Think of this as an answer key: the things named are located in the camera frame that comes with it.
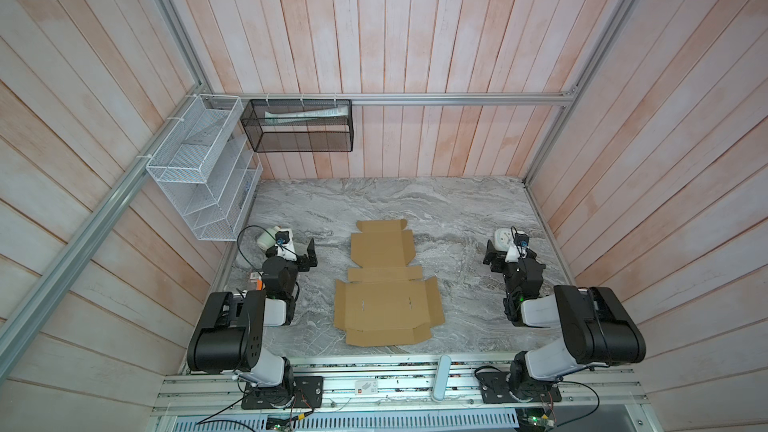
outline white wire rack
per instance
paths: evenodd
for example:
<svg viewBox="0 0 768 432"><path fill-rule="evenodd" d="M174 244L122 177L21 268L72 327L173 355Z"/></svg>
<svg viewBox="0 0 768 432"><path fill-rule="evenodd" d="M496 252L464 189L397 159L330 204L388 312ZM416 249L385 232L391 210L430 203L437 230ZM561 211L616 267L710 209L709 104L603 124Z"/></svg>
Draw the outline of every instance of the white wire rack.
<svg viewBox="0 0 768 432"><path fill-rule="evenodd" d="M236 240L261 177L247 136L227 140L242 111L237 97L197 97L147 166L200 240Z"/></svg>
<svg viewBox="0 0 768 432"><path fill-rule="evenodd" d="M239 97L198 96L149 160L147 171L159 182L205 183L242 115Z"/></svg>

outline marble countertop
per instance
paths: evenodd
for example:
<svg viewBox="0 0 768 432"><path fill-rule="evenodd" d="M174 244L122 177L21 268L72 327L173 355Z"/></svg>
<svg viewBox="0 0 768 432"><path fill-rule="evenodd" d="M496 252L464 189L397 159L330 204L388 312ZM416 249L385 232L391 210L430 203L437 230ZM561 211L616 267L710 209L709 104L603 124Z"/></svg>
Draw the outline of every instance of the marble countertop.
<svg viewBox="0 0 768 432"><path fill-rule="evenodd" d="M358 220L408 219L416 242L411 264L436 275L446 323L420 344L361 348L333 327L335 281L346 280L350 235ZM482 264L494 230L515 226L531 236L530 248L547 265L542 293L565 284L562 269L519 179L342 178L267 180L258 185L249 225L291 227L296 251L315 239L319 265L299 275L301 294L292 325L265 328L264 347L274 354L309 357L356 354L449 354L532 350L560 336L559 329L515 328L504 316L504 282ZM260 266L258 228L246 231L241 249ZM250 266L237 255L228 290L253 288Z"/></svg>

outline flattened cardboard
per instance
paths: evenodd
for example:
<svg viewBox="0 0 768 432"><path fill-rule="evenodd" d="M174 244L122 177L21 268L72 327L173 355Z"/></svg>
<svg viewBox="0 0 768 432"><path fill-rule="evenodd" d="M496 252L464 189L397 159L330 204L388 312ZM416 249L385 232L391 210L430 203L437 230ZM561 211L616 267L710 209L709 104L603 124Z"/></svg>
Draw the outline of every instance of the flattened cardboard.
<svg viewBox="0 0 768 432"><path fill-rule="evenodd" d="M346 342L363 347L408 345L432 336L445 323L437 277L422 280L408 221L359 221L352 234L350 283L336 281L333 325L345 330Z"/></svg>

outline black mounting plate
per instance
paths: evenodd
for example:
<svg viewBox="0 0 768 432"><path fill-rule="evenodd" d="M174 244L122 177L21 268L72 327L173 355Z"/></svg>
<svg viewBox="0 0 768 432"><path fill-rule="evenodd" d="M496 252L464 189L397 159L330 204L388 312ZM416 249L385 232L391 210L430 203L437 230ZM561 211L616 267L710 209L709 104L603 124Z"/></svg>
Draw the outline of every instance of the black mounting plate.
<svg viewBox="0 0 768 432"><path fill-rule="evenodd" d="M294 383L294 394L299 398L299 401L296 402L297 409L305 408L302 399L306 399L306 402L311 408L319 409L321 407L322 377L297 377L294 379ZM274 406L266 400L264 389L251 387L250 384L245 386L245 398L243 399L242 406L244 410L274 408Z"/></svg>
<svg viewBox="0 0 768 432"><path fill-rule="evenodd" d="M480 384L480 395L484 404L517 404L522 402L513 396L509 390L507 375L508 372L477 373L481 382L486 384L485 388L483 388L483 384ZM552 394L553 402L560 402L563 399L560 395L560 390L556 387L552 387L550 394ZM539 400L532 400L532 402L538 403Z"/></svg>

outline small box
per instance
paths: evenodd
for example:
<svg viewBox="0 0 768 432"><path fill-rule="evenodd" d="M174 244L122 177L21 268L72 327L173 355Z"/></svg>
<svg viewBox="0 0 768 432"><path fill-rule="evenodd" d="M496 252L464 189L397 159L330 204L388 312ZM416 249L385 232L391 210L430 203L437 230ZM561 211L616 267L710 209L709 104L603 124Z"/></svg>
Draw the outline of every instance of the small box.
<svg viewBox="0 0 768 432"><path fill-rule="evenodd" d="M437 277L423 280L408 221L358 221L352 234L350 283L336 281L333 324L346 331L346 342L362 347L408 345L432 337L432 327L446 322Z"/></svg>

